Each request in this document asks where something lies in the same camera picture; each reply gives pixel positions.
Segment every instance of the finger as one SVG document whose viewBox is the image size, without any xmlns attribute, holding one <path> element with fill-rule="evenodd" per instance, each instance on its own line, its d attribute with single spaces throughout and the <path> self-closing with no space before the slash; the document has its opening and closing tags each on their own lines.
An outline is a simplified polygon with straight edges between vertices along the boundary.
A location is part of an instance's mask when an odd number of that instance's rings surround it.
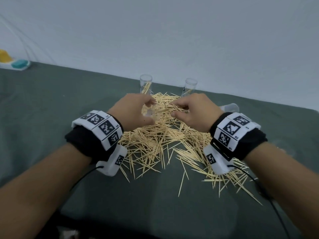
<svg viewBox="0 0 319 239">
<path fill-rule="evenodd" d="M 171 113 L 171 116 L 187 124 L 187 120 L 190 114 L 185 112 L 173 111 Z"/>
<path fill-rule="evenodd" d="M 188 106 L 189 101 L 190 101 L 190 96 L 184 96 L 172 101 L 170 104 L 176 105 L 176 106 Z"/>
<path fill-rule="evenodd" d="M 141 95 L 142 95 L 143 104 L 145 104 L 147 107 L 150 107 L 151 105 L 153 105 L 153 103 L 156 103 L 156 100 L 153 96 L 146 95 L 146 94 L 141 94 Z"/>
<path fill-rule="evenodd" d="M 142 117 L 142 124 L 141 126 L 150 126 L 150 125 L 154 125 L 155 124 L 155 121 L 153 118 L 151 117 L 145 117 L 143 116 Z"/>
</svg>

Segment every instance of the yellow object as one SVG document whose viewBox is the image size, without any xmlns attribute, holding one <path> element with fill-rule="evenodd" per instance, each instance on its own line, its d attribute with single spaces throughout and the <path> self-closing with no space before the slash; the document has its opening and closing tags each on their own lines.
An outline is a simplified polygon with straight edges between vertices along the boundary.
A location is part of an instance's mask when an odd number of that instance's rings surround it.
<svg viewBox="0 0 319 239">
<path fill-rule="evenodd" d="M 0 62 L 8 63 L 11 61 L 13 61 L 13 59 L 10 57 L 10 55 L 8 55 L 8 53 L 5 50 L 0 49 Z"/>
</svg>

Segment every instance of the hand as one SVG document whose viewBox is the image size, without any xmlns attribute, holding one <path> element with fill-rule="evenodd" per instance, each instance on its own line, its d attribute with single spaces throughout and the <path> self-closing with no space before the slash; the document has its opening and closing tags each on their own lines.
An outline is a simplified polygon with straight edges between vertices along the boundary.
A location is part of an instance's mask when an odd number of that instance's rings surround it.
<svg viewBox="0 0 319 239">
<path fill-rule="evenodd" d="M 209 132 L 214 122 L 224 113 L 205 94 L 193 93 L 171 104 L 180 107 L 188 106 L 189 113 L 174 111 L 171 116 L 199 132 Z"/>
<path fill-rule="evenodd" d="M 125 132 L 132 131 L 138 127 L 154 125 L 155 121 L 151 117 L 142 115 L 142 107 L 145 104 L 150 107 L 156 100 L 145 94 L 127 94 L 107 113 L 114 116 L 122 124 Z"/>
</svg>

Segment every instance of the person's left hand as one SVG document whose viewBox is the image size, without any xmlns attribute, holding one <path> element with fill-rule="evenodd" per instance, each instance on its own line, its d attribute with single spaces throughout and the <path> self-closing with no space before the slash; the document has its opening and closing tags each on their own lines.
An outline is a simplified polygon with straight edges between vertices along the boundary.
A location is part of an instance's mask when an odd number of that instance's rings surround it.
<svg viewBox="0 0 319 239">
<path fill-rule="evenodd" d="M 151 117 L 142 115 L 142 107 L 145 104 L 150 107 L 156 100 L 145 94 L 127 94 L 107 113 L 114 116 L 122 124 L 125 132 L 132 131 L 138 127 L 154 125 L 155 121 Z"/>
</svg>

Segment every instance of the pile of toothpicks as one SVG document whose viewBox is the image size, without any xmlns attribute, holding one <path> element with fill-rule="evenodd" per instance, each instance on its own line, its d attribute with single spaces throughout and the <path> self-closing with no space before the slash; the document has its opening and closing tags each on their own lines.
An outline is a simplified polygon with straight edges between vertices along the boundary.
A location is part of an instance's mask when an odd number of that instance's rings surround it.
<svg viewBox="0 0 319 239">
<path fill-rule="evenodd" d="M 203 153 L 203 148 L 211 140 L 209 133 L 198 132 L 170 116 L 172 111 L 185 111 L 170 104 L 171 101 L 179 98 L 179 96 L 168 95 L 167 93 L 157 93 L 152 96 L 157 101 L 157 104 L 151 108 L 151 116 L 156 121 L 155 125 L 124 132 L 119 142 L 120 145 L 128 150 L 127 156 L 120 167 L 128 181 L 126 174 L 128 171 L 133 174 L 134 179 L 138 179 L 148 171 L 160 173 L 161 169 L 169 166 L 172 159 L 178 159 L 184 168 L 178 196 L 184 179 L 189 179 L 185 167 L 190 166 L 191 170 L 203 174 L 202 181 L 211 183 L 213 189 L 218 187 L 219 197 L 223 189 L 227 188 L 228 185 L 233 185 L 238 187 L 237 192 L 243 189 L 260 203 L 244 187 L 248 176 L 239 169 L 234 169 L 224 175 L 214 174 Z M 147 110 L 147 107 L 143 107 L 142 113 L 145 114 Z M 241 169 L 248 168 L 245 163 L 235 158 L 234 164 Z"/>
</svg>

